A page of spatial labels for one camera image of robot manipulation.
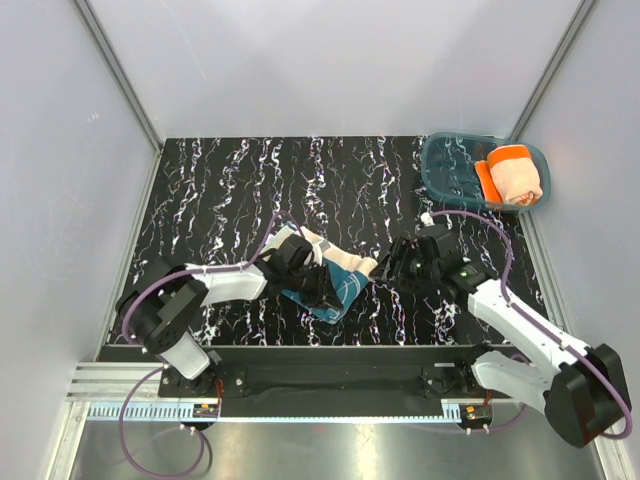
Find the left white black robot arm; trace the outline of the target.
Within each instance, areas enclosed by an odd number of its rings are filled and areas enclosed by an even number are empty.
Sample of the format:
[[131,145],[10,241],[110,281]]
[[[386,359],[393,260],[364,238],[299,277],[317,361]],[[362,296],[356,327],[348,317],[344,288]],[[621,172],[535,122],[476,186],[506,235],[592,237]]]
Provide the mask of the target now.
[[201,307],[253,301],[291,292],[311,309],[338,311],[344,301],[333,285],[321,246],[293,233],[273,236],[248,262],[218,266],[178,265],[162,258],[140,286],[116,303],[122,335],[181,375],[196,396],[215,386],[211,357],[188,332]]

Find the teal Doraemon towel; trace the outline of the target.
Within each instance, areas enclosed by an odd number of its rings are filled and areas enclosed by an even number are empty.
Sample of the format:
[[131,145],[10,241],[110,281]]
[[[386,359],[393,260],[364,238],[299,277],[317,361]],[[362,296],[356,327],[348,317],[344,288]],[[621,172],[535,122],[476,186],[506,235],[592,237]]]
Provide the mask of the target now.
[[301,308],[309,311],[315,318],[324,323],[334,325],[338,323],[350,309],[356,298],[369,284],[369,275],[378,265],[371,257],[363,257],[341,250],[321,235],[302,227],[304,238],[313,248],[314,263],[318,263],[317,256],[321,256],[321,262],[328,267],[331,284],[342,306],[335,307],[311,307],[307,306],[299,293],[284,290],[282,296],[291,300]]

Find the orange Doraemon towel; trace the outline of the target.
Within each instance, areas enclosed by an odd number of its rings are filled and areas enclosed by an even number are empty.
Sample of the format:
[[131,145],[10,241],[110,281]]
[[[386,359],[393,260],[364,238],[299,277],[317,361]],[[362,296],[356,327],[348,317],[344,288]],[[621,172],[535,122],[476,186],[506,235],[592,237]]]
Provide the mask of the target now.
[[474,163],[474,169],[488,202],[526,207],[543,196],[539,171],[523,144],[492,150],[485,160]]

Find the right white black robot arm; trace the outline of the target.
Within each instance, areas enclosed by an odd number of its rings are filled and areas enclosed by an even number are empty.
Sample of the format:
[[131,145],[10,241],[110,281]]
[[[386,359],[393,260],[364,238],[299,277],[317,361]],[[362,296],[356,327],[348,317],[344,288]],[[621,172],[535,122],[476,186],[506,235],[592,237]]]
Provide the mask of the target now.
[[376,282],[412,293],[436,291],[497,330],[523,355],[518,361],[477,345],[456,363],[454,384],[466,396],[505,394],[543,414],[566,443],[582,448],[617,422],[632,426],[620,356],[553,325],[511,292],[483,263],[466,259],[443,225],[396,238],[372,271]]

